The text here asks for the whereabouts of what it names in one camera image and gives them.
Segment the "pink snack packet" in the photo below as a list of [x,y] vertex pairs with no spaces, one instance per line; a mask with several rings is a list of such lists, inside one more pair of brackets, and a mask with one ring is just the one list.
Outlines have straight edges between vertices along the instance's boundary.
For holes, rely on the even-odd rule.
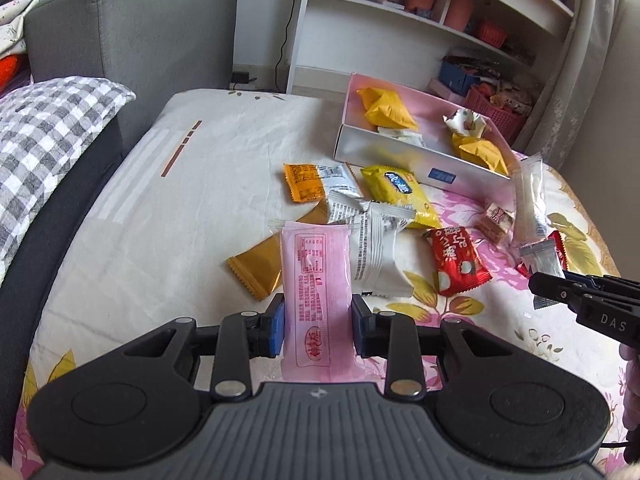
[[346,224],[300,222],[280,233],[287,382],[382,382],[384,366],[352,341],[349,235]]

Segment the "pale yellow snack packet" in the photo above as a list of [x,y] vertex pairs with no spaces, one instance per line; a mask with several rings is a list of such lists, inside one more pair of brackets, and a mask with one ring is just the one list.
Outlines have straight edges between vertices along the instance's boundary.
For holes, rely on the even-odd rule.
[[405,144],[417,146],[418,148],[426,148],[422,134],[417,131],[412,131],[410,129],[378,127],[378,133],[383,136],[388,136],[394,140],[404,142]]

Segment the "white text snack bag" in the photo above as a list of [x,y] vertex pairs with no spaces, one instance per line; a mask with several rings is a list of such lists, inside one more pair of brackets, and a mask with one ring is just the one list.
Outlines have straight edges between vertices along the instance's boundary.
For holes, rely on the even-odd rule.
[[410,207],[364,200],[332,191],[326,198],[329,224],[349,226],[352,291],[360,295],[410,297],[413,284],[396,262],[397,235],[411,224]]

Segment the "gold wrapped bar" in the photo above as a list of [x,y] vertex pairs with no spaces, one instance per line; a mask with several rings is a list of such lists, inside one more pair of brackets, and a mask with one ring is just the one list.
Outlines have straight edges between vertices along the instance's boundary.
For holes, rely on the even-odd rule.
[[285,223],[282,219],[272,220],[270,237],[226,261],[234,276],[257,301],[268,298],[281,285],[280,232]]

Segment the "clear long snack bag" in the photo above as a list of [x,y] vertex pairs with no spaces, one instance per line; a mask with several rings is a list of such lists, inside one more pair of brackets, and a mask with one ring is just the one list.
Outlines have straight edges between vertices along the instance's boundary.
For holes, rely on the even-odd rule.
[[544,161],[541,154],[528,156],[512,170],[515,195],[513,243],[524,246],[547,237],[547,203]]

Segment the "small brown cookie packet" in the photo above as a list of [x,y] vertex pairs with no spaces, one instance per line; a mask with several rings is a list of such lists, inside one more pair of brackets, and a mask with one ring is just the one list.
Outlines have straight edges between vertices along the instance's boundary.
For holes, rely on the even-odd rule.
[[494,245],[500,245],[508,240],[513,225],[514,218],[495,203],[490,203],[474,223],[474,226]]

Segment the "yellow blue logo snack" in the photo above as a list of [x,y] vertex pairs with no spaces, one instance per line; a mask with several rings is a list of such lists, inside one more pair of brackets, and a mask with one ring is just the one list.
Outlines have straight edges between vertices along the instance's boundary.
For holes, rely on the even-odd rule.
[[360,174],[375,200],[414,211],[413,222],[408,225],[409,229],[426,230],[442,227],[434,206],[410,171],[391,166],[373,165],[361,168]]

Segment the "yellow pillow snack bag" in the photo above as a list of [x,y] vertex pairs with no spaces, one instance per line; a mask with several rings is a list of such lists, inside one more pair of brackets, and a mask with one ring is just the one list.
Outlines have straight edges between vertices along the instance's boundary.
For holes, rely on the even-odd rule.
[[418,124],[395,90],[366,87],[357,90],[364,118],[375,127],[416,131]]

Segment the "blue storage bin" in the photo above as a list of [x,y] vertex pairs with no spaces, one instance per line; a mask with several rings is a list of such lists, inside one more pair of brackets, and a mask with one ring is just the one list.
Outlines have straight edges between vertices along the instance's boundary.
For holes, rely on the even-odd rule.
[[474,84],[480,83],[473,67],[442,61],[438,80],[458,96],[466,96]]

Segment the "black power adapter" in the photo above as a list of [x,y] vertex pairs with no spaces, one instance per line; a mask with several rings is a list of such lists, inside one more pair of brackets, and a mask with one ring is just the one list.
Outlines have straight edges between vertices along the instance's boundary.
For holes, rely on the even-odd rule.
[[256,80],[247,70],[239,70],[232,73],[231,84],[252,84]]

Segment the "red small basket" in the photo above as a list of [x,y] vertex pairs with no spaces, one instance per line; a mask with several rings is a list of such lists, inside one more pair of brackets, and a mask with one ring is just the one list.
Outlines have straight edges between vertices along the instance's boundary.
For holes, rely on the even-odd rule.
[[484,44],[501,49],[508,38],[508,33],[491,21],[480,20],[475,27],[475,37]]

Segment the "white bookshelf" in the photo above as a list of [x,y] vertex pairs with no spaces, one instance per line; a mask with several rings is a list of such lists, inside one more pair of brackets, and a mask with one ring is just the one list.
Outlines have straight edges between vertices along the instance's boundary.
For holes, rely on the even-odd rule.
[[[345,92],[353,73],[423,89],[447,55],[495,62],[510,75],[548,79],[574,18],[562,0],[473,0],[464,32],[446,27],[450,0],[407,12],[405,0],[298,0],[286,90]],[[480,20],[508,33],[501,49],[475,37]]]

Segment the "salmon cup right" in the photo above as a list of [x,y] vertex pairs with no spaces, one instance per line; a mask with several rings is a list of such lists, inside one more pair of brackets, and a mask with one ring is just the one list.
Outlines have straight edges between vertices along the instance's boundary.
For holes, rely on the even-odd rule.
[[473,0],[450,0],[444,25],[459,32],[464,32],[473,11]]

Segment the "grey sofa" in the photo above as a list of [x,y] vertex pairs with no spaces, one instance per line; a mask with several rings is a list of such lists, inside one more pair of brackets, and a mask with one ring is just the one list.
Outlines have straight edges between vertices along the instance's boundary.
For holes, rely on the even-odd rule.
[[36,81],[103,77],[136,94],[112,120],[128,153],[166,103],[231,81],[238,0],[41,0],[25,18]]

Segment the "red folded blanket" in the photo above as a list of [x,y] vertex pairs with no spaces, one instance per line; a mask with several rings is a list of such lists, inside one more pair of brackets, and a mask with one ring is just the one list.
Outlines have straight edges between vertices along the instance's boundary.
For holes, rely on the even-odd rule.
[[17,76],[26,60],[27,56],[24,54],[10,54],[0,60],[0,91]]

